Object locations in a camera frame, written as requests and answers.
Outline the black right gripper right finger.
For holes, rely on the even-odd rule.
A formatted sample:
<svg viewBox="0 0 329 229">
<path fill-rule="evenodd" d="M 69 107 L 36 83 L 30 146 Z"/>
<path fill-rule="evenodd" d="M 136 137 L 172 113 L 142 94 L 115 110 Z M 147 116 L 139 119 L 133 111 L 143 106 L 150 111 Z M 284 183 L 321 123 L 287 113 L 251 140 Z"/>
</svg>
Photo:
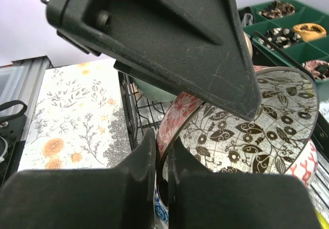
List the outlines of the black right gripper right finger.
<svg viewBox="0 0 329 229">
<path fill-rule="evenodd" d="M 251 121 L 261 93 L 235 0 L 49 0 L 48 22 L 131 75 Z"/>
</svg>

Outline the celadon green bowl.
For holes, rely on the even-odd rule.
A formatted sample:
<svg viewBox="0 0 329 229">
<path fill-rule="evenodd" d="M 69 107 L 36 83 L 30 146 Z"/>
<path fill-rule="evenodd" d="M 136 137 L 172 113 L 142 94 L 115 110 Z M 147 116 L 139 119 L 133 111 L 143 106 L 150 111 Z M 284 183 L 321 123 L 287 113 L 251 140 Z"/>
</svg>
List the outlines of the celadon green bowl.
<svg viewBox="0 0 329 229">
<path fill-rule="evenodd" d="M 177 97 L 176 95 L 155 87 L 138 78 L 133 78 L 133 81 L 139 93 L 151 101 L 167 103 L 174 101 Z"/>
</svg>

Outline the floral brown leaf bowl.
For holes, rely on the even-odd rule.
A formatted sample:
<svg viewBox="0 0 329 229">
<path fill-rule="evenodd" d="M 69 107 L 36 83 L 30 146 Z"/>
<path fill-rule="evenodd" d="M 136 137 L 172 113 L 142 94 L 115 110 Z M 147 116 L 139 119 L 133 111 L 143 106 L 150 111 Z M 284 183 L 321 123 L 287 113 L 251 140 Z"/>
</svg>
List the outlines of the floral brown leaf bowl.
<svg viewBox="0 0 329 229">
<path fill-rule="evenodd" d="M 285 174 L 304 149 L 319 114 L 315 82 L 296 68 L 255 66 L 261 103 L 245 121 L 186 92 L 157 133 L 157 190 L 168 203 L 167 156 L 176 140 L 205 168 L 222 173 Z"/>
</svg>

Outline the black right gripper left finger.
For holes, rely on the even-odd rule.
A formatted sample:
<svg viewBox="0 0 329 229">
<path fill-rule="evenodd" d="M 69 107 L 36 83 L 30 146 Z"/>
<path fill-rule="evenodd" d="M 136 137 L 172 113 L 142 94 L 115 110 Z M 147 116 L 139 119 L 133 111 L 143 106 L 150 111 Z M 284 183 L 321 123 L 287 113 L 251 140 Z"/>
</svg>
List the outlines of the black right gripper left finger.
<svg viewBox="0 0 329 229">
<path fill-rule="evenodd" d="M 155 164 L 148 129 L 113 168 L 20 171 L 1 189 L 1 228 L 152 228 Z"/>
</svg>

